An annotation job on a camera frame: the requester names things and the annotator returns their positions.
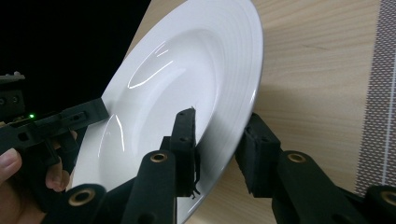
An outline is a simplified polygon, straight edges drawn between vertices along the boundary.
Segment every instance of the wood grain surface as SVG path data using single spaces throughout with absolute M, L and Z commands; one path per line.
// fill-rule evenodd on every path
M 130 50 L 181 0 L 152 0 Z M 354 191 L 379 1 L 253 0 L 264 31 L 262 83 L 254 111 L 284 150 L 310 155 Z M 187 221 L 276 223 L 271 199 L 248 194 L 232 160 Z

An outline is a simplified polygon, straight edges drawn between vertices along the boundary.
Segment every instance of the screw hole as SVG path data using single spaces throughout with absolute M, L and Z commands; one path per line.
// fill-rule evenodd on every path
M 79 120 L 79 116 L 78 116 L 78 115 L 75 115 L 75 116 L 72 118 L 72 120 Z
M 190 138 L 188 138 L 188 137 L 181 137 L 180 138 L 180 141 L 182 141 L 182 142 L 188 142 L 190 140 Z
M 289 160 L 294 162 L 306 162 L 306 158 L 297 153 L 291 153 L 288 155 Z
M 7 100 L 5 98 L 0 98 L 0 105 L 5 105 L 7 103 Z
M 94 189 L 81 189 L 69 198 L 69 204 L 72 206 L 82 206 L 90 202 L 95 197 Z
M 166 156 L 166 154 L 163 153 L 157 153 L 150 157 L 150 160 L 153 162 L 162 162 L 162 161 L 166 161 L 167 159 L 168 156 Z
M 388 191 L 388 190 L 382 191 L 381 197 L 385 202 L 387 202 L 393 206 L 396 206 L 396 192 Z
M 14 104 L 19 103 L 19 102 L 20 102 L 20 97 L 19 97 L 19 96 L 14 96 L 14 97 L 12 97 L 12 102 L 13 102 Z
M 29 140 L 29 137 L 27 136 L 26 133 L 19 133 L 19 134 L 18 134 L 18 138 L 19 138 L 22 142 L 25 142 L 25 141 Z

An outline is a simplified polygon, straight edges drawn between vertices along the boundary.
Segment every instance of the black bracket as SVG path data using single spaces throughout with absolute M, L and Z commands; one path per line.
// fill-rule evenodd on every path
M 15 75 L 0 76 L 0 85 L 24 80 L 24 75 L 15 72 Z M 24 113 L 25 106 L 21 90 L 4 88 L 0 90 L 0 121 Z
M 396 188 L 372 186 L 360 197 L 334 185 L 308 155 L 283 151 L 253 114 L 235 158 L 255 198 L 272 198 L 277 223 L 396 223 Z
M 160 150 L 146 154 L 135 178 L 109 192 L 97 184 L 76 186 L 42 223 L 176 223 L 177 197 L 195 191 L 195 150 L 195 109 L 190 108 L 177 113 L 172 135 L 165 136 Z
M 64 170 L 73 171 L 79 145 L 70 131 L 79 130 L 108 118 L 101 98 L 67 108 L 44 118 L 21 119 L 0 127 L 0 154 L 14 147 L 23 160 L 19 171 L 43 212 L 48 212 L 61 192 L 48 189 L 45 184 L 47 169 L 62 158 Z M 55 150 L 52 140 L 61 145 Z

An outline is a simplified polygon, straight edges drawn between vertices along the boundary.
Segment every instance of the dark wall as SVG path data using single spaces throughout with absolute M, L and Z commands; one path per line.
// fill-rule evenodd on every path
M 149 0 L 13 0 L 0 4 L 0 75 L 19 71 L 27 112 L 100 97 Z

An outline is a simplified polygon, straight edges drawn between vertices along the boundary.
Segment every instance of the human hand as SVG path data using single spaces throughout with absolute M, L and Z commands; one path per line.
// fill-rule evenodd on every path
M 53 142 L 55 148 L 60 145 Z M 21 169 L 20 153 L 14 148 L 0 155 L 0 224 L 36 224 L 46 215 L 28 188 L 21 185 L 16 173 Z M 46 174 L 46 186 L 60 192 L 66 189 L 70 175 L 63 170 L 62 161 L 52 165 Z

